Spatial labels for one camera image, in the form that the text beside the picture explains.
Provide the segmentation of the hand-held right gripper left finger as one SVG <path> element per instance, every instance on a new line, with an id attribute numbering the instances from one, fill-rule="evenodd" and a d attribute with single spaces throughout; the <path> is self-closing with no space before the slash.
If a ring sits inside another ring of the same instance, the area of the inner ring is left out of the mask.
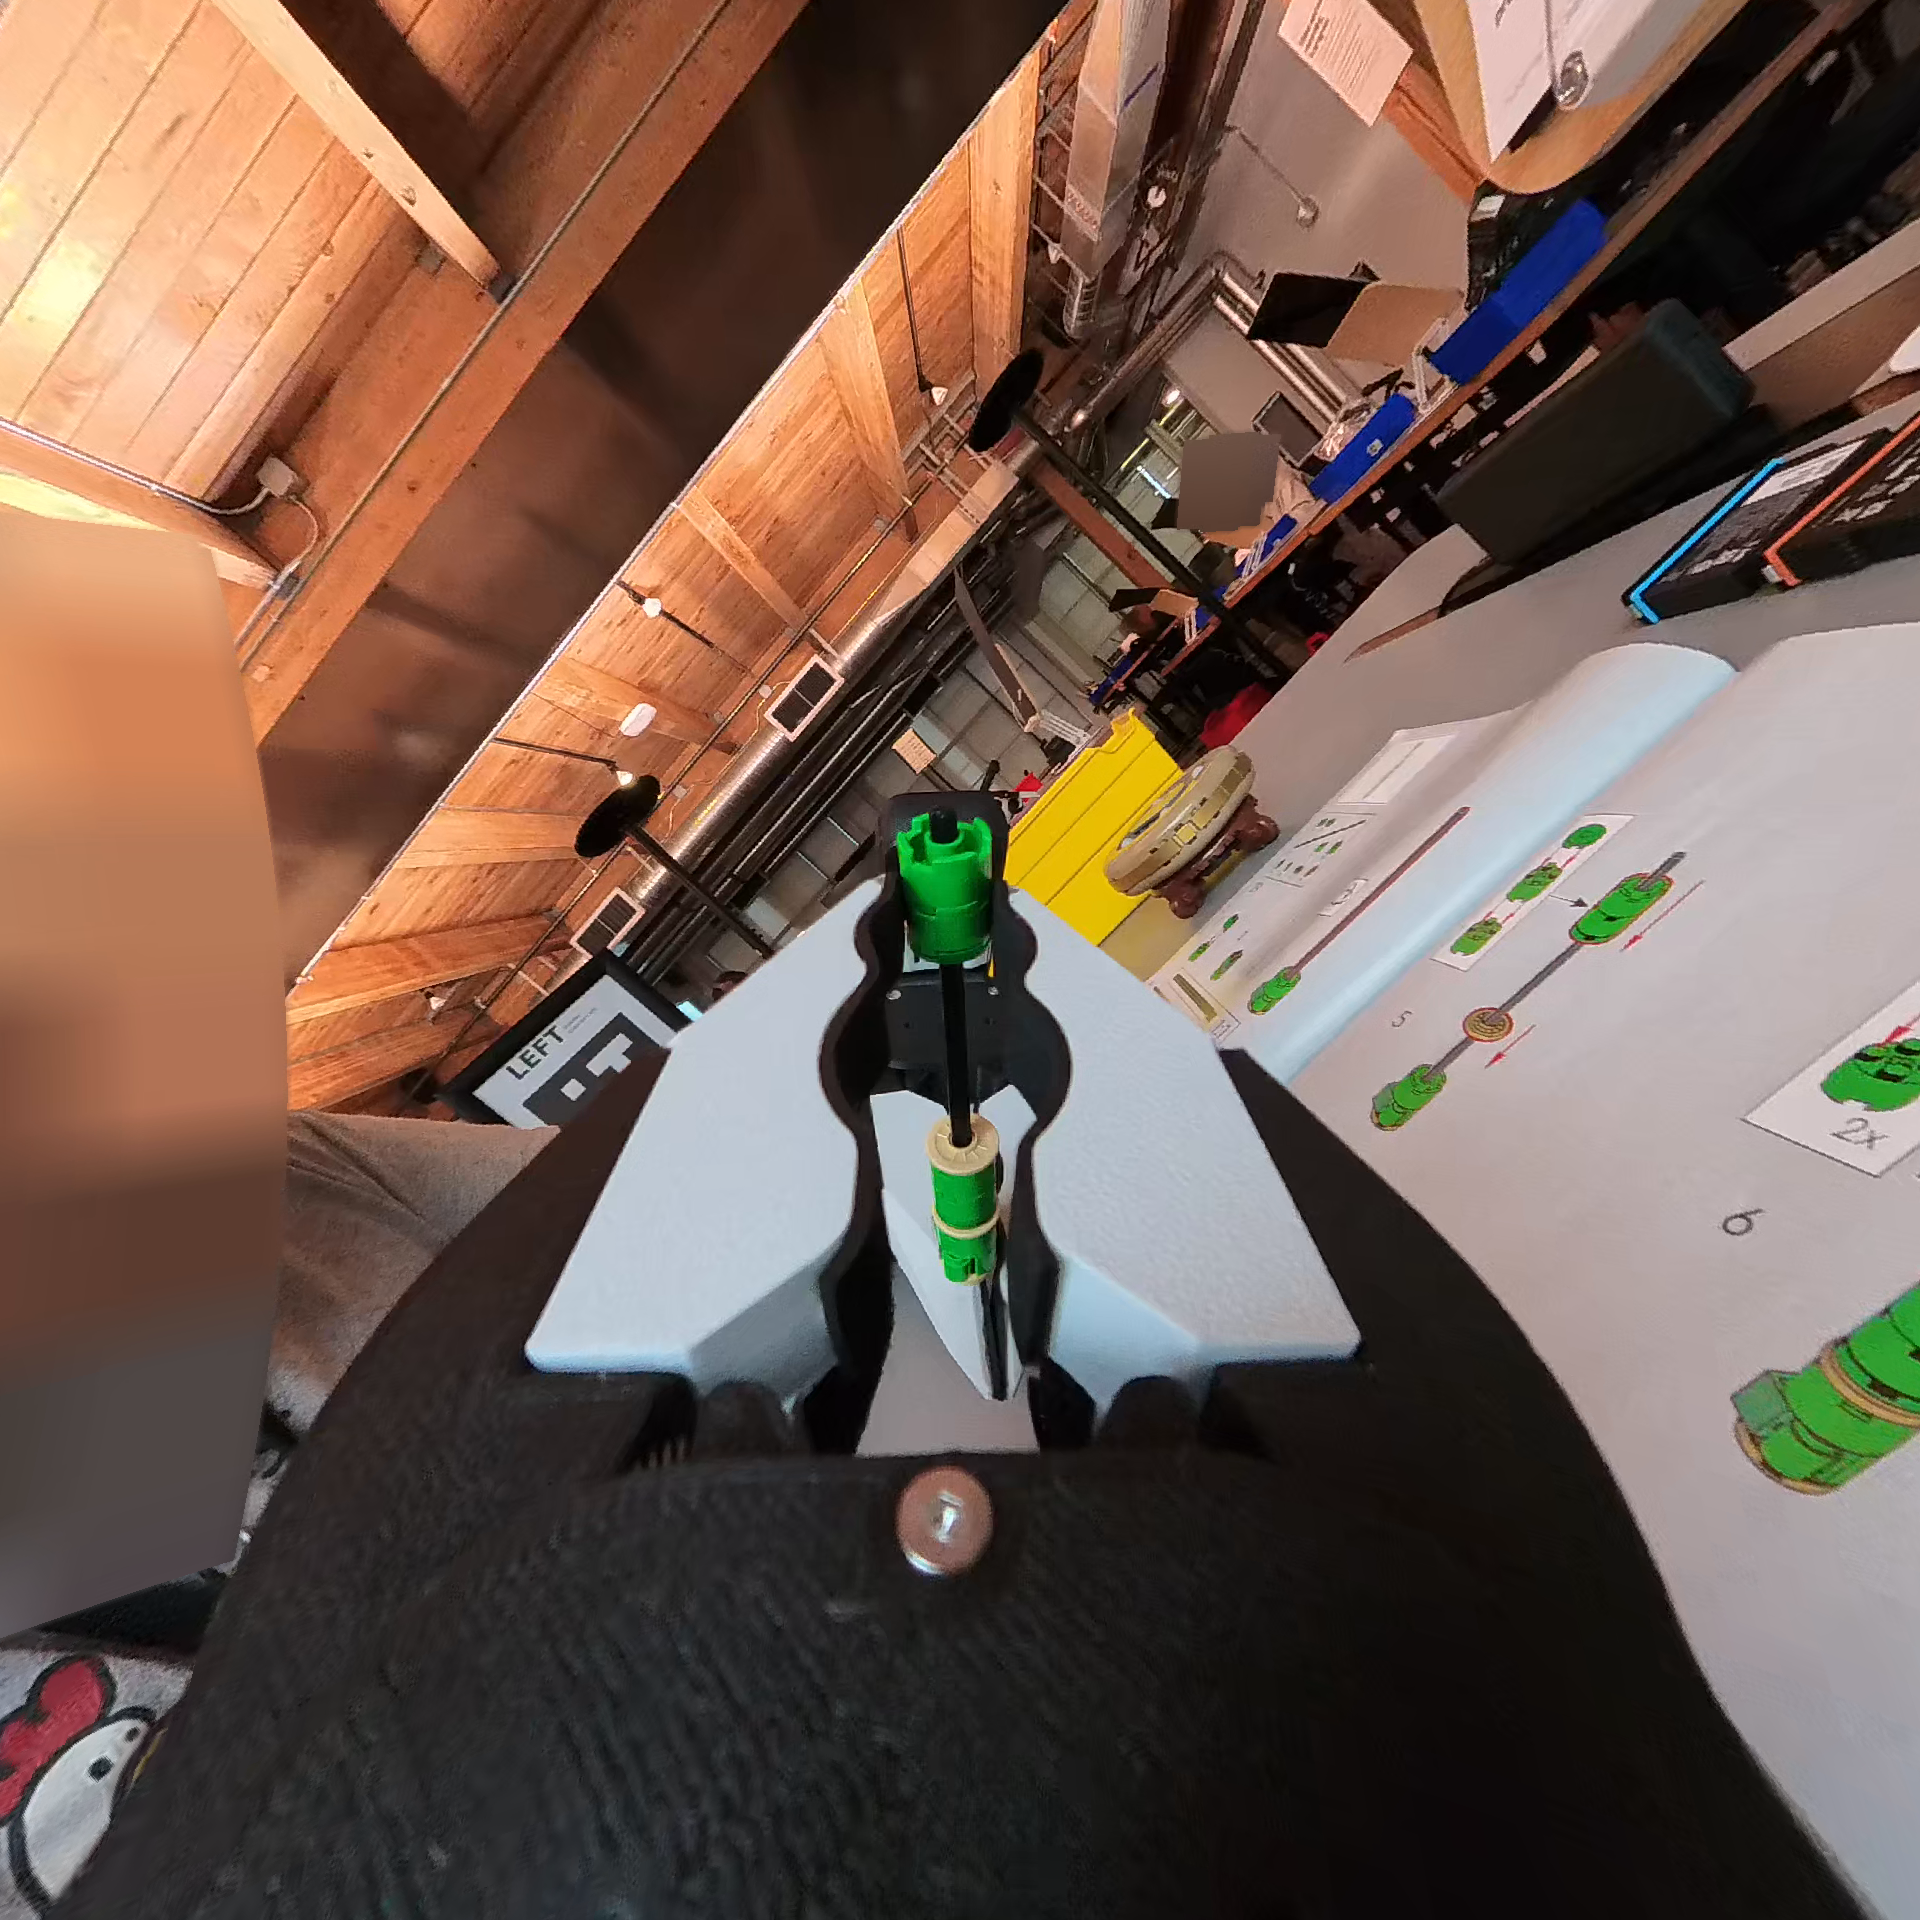
<path id="1" fill-rule="evenodd" d="M 665 1057 L 523 1357 L 550 1377 L 754 1386 L 858 1448 L 893 1335 L 874 1094 L 901 974 L 859 882 Z"/>

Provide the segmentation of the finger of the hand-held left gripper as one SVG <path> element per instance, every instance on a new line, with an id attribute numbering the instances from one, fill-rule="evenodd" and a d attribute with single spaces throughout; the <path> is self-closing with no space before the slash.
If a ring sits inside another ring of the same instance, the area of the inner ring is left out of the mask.
<path id="1" fill-rule="evenodd" d="M 913 1206 L 891 1186 L 884 1186 L 880 1202 L 893 1259 L 933 1335 L 939 1337 L 948 1358 L 984 1401 L 1009 1401 L 1017 1392 L 1014 1377 L 1009 1371 L 1013 1363 L 1005 1363 L 998 1374 L 994 1371 L 993 1307 L 996 1305 L 994 1285 L 998 1279 L 948 1279 L 931 1200 Z"/>

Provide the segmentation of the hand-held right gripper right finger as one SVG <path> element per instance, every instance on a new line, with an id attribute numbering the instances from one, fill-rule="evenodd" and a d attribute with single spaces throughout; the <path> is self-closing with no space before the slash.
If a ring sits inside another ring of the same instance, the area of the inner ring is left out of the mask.
<path id="1" fill-rule="evenodd" d="M 1118 1395 L 1349 1360 L 1360 1330 L 1213 1042 L 1030 896 L 994 914 L 986 1103 L 1005 1161 L 1010 1367 L 1042 1450 Z"/>

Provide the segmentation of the black axle rod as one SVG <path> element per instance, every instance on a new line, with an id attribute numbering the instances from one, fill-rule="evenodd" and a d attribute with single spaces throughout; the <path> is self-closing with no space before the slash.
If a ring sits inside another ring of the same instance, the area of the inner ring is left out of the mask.
<path id="1" fill-rule="evenodd" d="M 947 1019 L 947 1105 L 945 1114 L 950 1115 L 954 1131 L 961 1144 L 970 1138 L 970 1121 L 977 1115 L 977 1105 L 971 1095 L 973 1075 L 970 1071 L 970 1027 L 968 1027 L 968 1007 L 965 1007 L 965 979 L 961 968 L 939 968 L 941 973 L 941 989 L 945 989 L 945 1019 Z M 994 1285 L 994 1302 L 993 1307 L 993 1330 L 994 1330 L 994 1371 L 998 1374 L 1005 1366 L 1004 1354 L 1004 1326 L 1001 1326 L 1001 1298 L 998 1298 L 998 1283 Z"/>

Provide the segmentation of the green cylinder assembly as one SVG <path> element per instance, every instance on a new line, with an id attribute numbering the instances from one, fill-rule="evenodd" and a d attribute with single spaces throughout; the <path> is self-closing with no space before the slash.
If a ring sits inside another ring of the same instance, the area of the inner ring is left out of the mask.
<path id="1" fill-rule="evenodd" d="M 968 1142 L 941 1115 L 928 1130 L 931 1227 L 945 1279 L 984 1288 L 998 1266 L 1001 1142 L 984 1115 L 973 1115 Z"/>

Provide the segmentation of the green round brick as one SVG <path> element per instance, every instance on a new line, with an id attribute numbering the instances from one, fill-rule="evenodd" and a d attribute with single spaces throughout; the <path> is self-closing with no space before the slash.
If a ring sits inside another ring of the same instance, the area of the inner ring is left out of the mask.
<path id="1" fill-rule="evenodd" d="M 923 965 L 965 970 L 993 945 L 993 830 L 936 805 L 896 832 L 905 941 Z"/>

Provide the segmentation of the grey desk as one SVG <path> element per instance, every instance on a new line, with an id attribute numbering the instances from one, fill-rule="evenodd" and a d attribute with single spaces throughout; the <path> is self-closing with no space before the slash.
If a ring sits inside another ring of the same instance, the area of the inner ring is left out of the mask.
<path id="1" fill-rule="evenodd" d="M 1787 449 L 1916 416 L 1916 377 L 1889 374 L 1916 333 L 1916 271 L 1850 304 L 1838 289 L 1833 275 L 1760 326 L 1763 349 L 1736 349 L 1760 374 L 1760 395 L 1787 401 Z M 1722 491 L 1709 482 L 1456 609 L 1444 599 L 1481 550 L 1459 531 L 1426 543 L 1240 734 L 1264 811 L 1297 832 L 1394 733 L 1523 707 L 1587 657 L 1640 639 L 1624 592 Z"/>

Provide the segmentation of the black framed marker sign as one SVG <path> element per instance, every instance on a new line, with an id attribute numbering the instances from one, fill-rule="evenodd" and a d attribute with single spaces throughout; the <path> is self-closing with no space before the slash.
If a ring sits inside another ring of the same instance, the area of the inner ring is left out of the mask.
<path id="1" fill-rule="evenodd" d="M 692 1018 L 633 968 L 596 953 L 442 1090 L 460 1121 L 564 1128 L 642 1059 L 672 1050 Z"/>

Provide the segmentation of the tan round model brown stand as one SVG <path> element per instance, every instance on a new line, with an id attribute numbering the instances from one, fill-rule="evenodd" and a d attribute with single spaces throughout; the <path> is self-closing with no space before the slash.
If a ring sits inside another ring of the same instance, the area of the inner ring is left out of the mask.
<path id="1" fill-rule="evenodd" d="M 1203 755 L 1121 837 L 1104 879 L 1122 896 L 1157 896 L 1177 921 L 1193 921 L 1234 859 L 1278 840 L 1278 824 L 1257 803 L 1253 759 L 1228 743 Z"/>

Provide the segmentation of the black round lamp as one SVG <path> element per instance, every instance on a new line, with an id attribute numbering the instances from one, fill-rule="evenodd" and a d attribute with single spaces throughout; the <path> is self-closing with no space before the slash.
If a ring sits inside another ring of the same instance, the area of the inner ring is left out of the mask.
<path id="1" fill-rule="evenodd" d="M 968 449 L 971 453 L 988 455 L 1017 430 L 1028 403 L 1038 394 L 1045 365 L 1042 349 L 1026 349 L 1009 361 L 977 406 L 973 424 L 968 433 Z"/>
<path id="2" fill-rule="evenodd" d="M 617 784 L 613 794 L 592 808 L 576 830 L 576 858 L 596 859 L 621 845 L 640 845 L 661 799 L 664 790 L 653 776 L 635 776 L 632 782 Z"/>

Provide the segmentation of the building instruction booklet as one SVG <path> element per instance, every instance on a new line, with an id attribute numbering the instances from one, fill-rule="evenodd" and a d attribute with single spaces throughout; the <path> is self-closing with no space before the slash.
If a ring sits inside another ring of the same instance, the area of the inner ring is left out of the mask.
<path id="1" fill-rule="evenodd" d="M 1916 626 L 1582 665 L 1228 1061 L 1358 1325 L 1283 1915 L 1916 1915 Z"/>

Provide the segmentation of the blue bin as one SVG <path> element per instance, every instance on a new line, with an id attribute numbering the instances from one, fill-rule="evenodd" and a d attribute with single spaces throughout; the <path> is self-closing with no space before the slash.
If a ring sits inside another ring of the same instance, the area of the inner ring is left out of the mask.
<path id="1" fill-rule="evenodd" d="M 1432 369 L 1453 385 L 1489 370 L 1537 322 L 1570 281 L 1603 251 L 1606 222 L 1598 207 L 1574 199 L 1507 271 L 1451 334 L 1432 349 Z"/>
<path id="2" fill-rule="evenodd" d="M 1417 425 L 1416 399 L 1404 392 L 1385 399 L 1362 424 L 1355 424 L 1341 449 L 1326 459 L 1310 481 L 1310 495 L 1324 507 L 1358 489 Z"/>

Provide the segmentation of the black box blue edge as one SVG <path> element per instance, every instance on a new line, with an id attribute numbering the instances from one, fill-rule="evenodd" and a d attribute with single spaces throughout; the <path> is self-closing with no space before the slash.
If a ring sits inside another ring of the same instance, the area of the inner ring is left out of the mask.
<path id="1" fill-rule="evenodd" d="M 1872 429 L 1853 441 L 1764 463 L 1624 592 L 1624 609 L 1650 626 L 1744 601 L 1763 586 L 1768 552 L 1889 438 L 1889 429 Z"/>

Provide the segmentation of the black case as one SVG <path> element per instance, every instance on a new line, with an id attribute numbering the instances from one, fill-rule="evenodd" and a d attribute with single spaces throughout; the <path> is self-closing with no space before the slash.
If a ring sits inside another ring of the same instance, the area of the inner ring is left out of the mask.
<path id="1" fill-rule="evenodd" d="M 1433 495 L 1489 563 L 1553 560 L 1706 482 L 1771 440 L 1753 379 L 1683 303 L 1664 299 Z"/>

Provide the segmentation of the long silver duct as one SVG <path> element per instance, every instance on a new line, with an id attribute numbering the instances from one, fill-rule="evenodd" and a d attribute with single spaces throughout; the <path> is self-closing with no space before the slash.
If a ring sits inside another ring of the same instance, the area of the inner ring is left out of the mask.
<path id="1" fill-rule="evenodd" d="M 813 658 L 780 687 L 750 738 L 702 794 L 664 795 L 640 830 L 659 881 L 640 888 L 645 911 L 690 875 L 708 896 L 731 896 L 764 863 L 764 829 L 801 799 L 809 771 L 825 766 L 840 737 L 876 715 L 880 703 L 925 675 L 918 657 L 954 621 L 948 568 L 928 582 L 898 582 L 848 632 L 835 661 Z"/>

